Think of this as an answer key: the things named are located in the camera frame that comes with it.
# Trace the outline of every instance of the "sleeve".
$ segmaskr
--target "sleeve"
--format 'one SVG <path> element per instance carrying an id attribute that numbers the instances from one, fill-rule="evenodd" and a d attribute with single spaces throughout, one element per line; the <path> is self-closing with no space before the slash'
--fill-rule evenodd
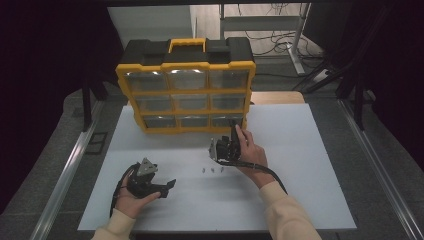
<path id="1" fill-rule="evenodd" d="M 277 181 L 263 186 L 260 196 L 266 204 L 265 215 L 273 240 L 321 239 L 303 207 Z"/>
<path id="2" fill-rule="evenodd" d="M 109 222 L 96 230 L 92 240 L 128 240 L 135 219 L 113 209 Z"/>

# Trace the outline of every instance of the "hand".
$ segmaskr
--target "hand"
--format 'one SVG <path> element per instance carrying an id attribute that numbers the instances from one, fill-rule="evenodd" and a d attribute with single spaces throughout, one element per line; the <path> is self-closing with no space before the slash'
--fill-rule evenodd
<path id="1" fill-rule="evenodd" d="M 236 125 L 236 131 L 240 141 L 240 160 L 268 167 L 265 150 L 261 146 L 255 144 L 253 141 L 252 133 L 241 129 L 239 125 Z M 259 189 L 266 184 L 275 181 L 275 179 L 270 174 L 264 173 L 257 169 L 246 167 L 240 167 L 238 169 L 246 176 L 248 176 Z"/>
<path id="2" fill-rule="evenodd" d="M 127 215 L 128 217 L 136 219 L 137 216 L 141 213 L 143 207 L 146 206 L 146 204 L 160 197 L 160 192 L 152 193 L 142 199 L 135 198 L 134 195 L 132 195 L 126 187 L 128 183 L 128 176 L 130 174 L 131 172 L 129 172 L 128 175 L 124 178 L 124 181 L 122 181 L 122 188 L 119 191 L 118 200 L 116 202 L 115 208 Z"/>

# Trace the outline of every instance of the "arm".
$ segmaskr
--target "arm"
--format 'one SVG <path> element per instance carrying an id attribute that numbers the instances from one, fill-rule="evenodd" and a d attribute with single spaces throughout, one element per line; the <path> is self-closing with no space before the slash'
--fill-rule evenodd
<path id="1" fill-rule="evenodd" d="M 123 187 L 119 192 L 118 201 L 109 222 L 96 230 L 93 240 L 129 239 L 135 220 L 143 207 L 160 196 L 160 193 L 156 192 L 145 198 L 136 199 L 125 187 L 127 183 L 128 176 L 122 183 Z"/>
<path id="2" fill-rule="evenodd" d="M 265 150 L 254 143 L 252 133 L 239 126 L 236 126 L 236 131 L 240 140 L 241 160 L 267 167 Z M 321 239 L 303 207 L 288 196 L 271 175 L 256 169 L 239 169 L 260 189 L 260 196 L 266 204 L 265 214 L 272 239 Z"/>

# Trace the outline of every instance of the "white table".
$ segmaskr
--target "white table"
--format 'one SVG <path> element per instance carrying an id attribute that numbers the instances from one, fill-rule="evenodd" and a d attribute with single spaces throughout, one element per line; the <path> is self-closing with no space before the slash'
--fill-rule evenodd
<path id="1" fill-rule="evenodd" d="M 254 105 L 247 121 L 255 143 L 266 150 L 269 167 L 317 229 L 356 229 L 308 104 Z M 132 108 L 125 106 L 78 230 L 107 223 L 117 181 L 130 165 L 147 157 L 158 164 L 153 183 L 177 182 L 168 198 L 144 209 L 135 231 L 266 231 L 256 186 L 233 167 L 221 172 L 209 158 L 211 137 L 222 135 L 144 134 Z"/>

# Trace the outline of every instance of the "yellow handle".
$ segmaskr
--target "yellow handle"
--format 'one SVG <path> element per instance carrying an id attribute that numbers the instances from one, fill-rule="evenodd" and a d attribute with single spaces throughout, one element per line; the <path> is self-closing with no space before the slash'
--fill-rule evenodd
<path id="1" fill-rule="evenodd" d="M 171 44 L 169 45 L 168 53 L 172 52 L 174 46 L 195 46 L 202 45 L 203 52 L 206 51 L 206 39 L 205 38 L 176 38 L 171 39 Z"/>

